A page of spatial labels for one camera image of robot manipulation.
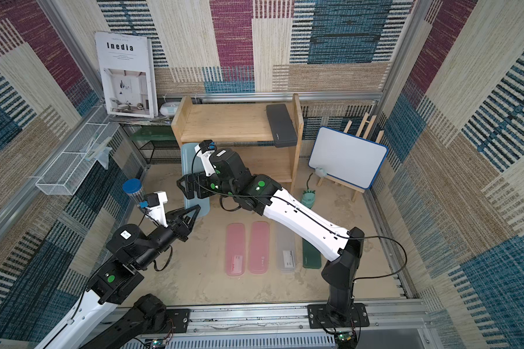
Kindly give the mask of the pink pencil case shelf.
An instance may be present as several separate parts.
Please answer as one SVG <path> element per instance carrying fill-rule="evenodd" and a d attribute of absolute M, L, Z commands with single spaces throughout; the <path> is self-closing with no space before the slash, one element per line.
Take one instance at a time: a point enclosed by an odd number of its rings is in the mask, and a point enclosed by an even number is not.
<path fill-rule="evenodd" d="M 250 273 L 261 275 L 269 268 L 269 240 L 270 231 L 268 222 L 258 221 L 251 225 L 249 262 Z"/>
<path fill-rule="evenodd" d="M 245 225 L 232 223 L 226 227 L 225 267 L 228 276 L 241 276 L 245 272 Z"/>

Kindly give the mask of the translucent white pencil case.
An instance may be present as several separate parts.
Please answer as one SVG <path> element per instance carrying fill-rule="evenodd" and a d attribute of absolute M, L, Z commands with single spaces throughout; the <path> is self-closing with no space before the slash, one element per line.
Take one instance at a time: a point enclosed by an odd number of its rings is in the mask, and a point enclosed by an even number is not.
<path fill-rule="evenodd" d="M 283 273 L 295 271 L 295 234 L 285 227 L 277 227 L 277 267 Z"/>

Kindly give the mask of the dark green pencil case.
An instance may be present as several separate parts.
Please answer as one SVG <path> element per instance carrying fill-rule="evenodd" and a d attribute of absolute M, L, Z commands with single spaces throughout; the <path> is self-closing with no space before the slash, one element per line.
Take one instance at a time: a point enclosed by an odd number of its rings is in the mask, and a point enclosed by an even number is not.
<path fill-rule="evenodd" d="M 302 241 L 303 267 L 306 269 L 321 269 L 322 260 L 320 251 L 307 240 Z"/>

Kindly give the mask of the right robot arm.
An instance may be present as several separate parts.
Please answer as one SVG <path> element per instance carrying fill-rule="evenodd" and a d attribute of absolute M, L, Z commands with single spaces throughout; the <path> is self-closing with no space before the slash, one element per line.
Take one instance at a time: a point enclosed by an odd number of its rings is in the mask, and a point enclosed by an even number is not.
<path fill-rule="evenodd" d="M 273 178 L 252 174 L 237 152 L 212 142 L 194 147 L 190 172 L 178 186 L 187 199 L 229 197 L 240 209 L 278 222 L 316 247 L 327 260 L 321 273 L 330 290 L 325 314 L 335 327 L 355 323 L 353 291 L 365 240 L 359 228 L 347 230 L 327 221 Z"/>

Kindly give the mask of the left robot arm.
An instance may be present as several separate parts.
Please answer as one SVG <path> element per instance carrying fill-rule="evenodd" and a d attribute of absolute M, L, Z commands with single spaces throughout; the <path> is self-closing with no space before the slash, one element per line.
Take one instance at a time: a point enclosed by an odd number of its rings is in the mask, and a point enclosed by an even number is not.
<path fill-rule="evenodd" d="M 107 244 L 111 257 L 93 273 L 75 306 L 38 348 L 120 348 L 141 334 L 172 332 L 174 321 L 166 305 L 148 294 L 107 330 L 86 340 L 144 280 L 142 273 L 154 266 L 162 253 L 171 251 L 176 240 L 188 239 L 200 210 L 200 206 L 194 205 L 165 213 L 167 224 L 158 225 L 149 235 L 135 224 L 118 228 Z"/>

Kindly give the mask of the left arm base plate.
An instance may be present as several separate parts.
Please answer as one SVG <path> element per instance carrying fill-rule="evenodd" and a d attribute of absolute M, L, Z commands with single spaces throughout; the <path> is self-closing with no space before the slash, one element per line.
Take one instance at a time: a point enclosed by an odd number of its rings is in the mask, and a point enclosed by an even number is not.
<path fill-rule="evenodd" d="M 164 334 L 184 334 L 187 332 L 191 310 L 188 308 L 168 308 L 165 311 L 165 323 L 161 330 Z"/>

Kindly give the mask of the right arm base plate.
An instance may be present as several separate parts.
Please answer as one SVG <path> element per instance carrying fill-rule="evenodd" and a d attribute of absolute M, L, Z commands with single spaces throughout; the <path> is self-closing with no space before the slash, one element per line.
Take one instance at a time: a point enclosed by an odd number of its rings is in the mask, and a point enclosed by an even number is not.
<path fill-rule="evenodd" d="M 324 304 L 307 305 L 309 326 L 311 329 L 323 330 L 337 328 L 369 327 L 368 312 L 363 303 L 353 303 L 347 314 L 332 311 Z"/>

